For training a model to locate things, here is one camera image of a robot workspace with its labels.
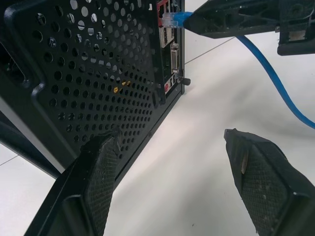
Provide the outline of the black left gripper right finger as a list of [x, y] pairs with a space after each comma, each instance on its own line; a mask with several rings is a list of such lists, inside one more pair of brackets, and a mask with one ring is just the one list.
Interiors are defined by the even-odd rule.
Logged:
[[315, 187], [273, 142], [224, 131], [234, 184], [260, 236], [313, 236]]

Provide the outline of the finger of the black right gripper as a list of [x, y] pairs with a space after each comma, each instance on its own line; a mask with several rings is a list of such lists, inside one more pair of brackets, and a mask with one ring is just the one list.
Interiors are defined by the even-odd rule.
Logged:
[[209, 0], [184, 20], [184, 28], [218, 39], [274, 31], [280, 25], [278, 0]]

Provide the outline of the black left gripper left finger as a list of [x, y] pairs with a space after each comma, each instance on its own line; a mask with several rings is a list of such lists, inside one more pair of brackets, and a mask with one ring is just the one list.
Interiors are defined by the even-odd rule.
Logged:
[[108, 130], [81, 147], [57, 178], [27, 236], [102, 236], [114, 192], [121, 131]]

